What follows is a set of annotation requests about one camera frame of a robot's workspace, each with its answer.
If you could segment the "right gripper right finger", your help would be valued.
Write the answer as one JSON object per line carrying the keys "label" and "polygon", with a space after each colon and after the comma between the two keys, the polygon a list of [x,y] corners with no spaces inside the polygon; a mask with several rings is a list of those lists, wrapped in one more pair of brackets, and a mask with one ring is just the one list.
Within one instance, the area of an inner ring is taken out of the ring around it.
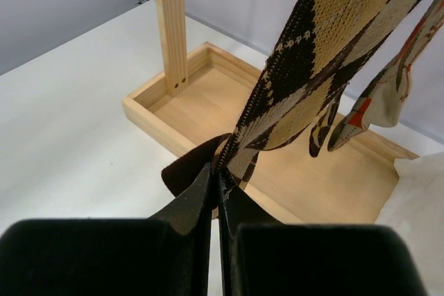
{"label": "right gripper right finger", "polygon": [[254,244],[254,233],[281,222],[240,189],[228,171],[218,172],[216,181],[223,294],[251,295],[250,289],[256,284],[253,277],[259,272],[253,258],[263,244]]}

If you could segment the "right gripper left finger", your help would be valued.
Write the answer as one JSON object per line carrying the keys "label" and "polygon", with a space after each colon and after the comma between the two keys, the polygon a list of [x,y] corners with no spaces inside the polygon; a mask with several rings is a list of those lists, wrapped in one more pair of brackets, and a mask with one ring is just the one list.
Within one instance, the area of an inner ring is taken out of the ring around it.
{"label": "right gripper left finger", "polygon": [[206,163],[184,192],[148,219],[163,226],[150,289],[154,295],[206,295],[212,185]]}

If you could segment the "brown yellow argyle sock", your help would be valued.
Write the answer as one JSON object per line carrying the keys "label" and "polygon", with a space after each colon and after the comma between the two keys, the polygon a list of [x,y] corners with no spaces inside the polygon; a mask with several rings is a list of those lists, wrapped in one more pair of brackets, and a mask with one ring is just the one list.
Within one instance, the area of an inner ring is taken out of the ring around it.
{"label": "brown yellow argyle sock", "polygon": [[336,117],[340,100],[344,90],[347,87],[347,83],[344,84],[337,93],[333,96],[333,99],[327,104],[324,110],[320,113],[320,116],[311,129],[309,138],[309,154],[311,157],[318,157],[321,148],[327,138],[327,135],[333,125]]}

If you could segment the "brown tan argyle sock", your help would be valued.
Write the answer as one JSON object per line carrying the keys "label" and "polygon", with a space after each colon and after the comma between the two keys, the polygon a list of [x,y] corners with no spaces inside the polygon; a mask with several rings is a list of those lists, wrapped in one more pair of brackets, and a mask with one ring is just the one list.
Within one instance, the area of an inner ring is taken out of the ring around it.
{"label": "brown tan argyle sock", "polygon": [[297,0],[234,130],[164,168],[165,186],[180,195],[208,163],[245,187],[259,154],[312,129],[335,93],[421,1]]}

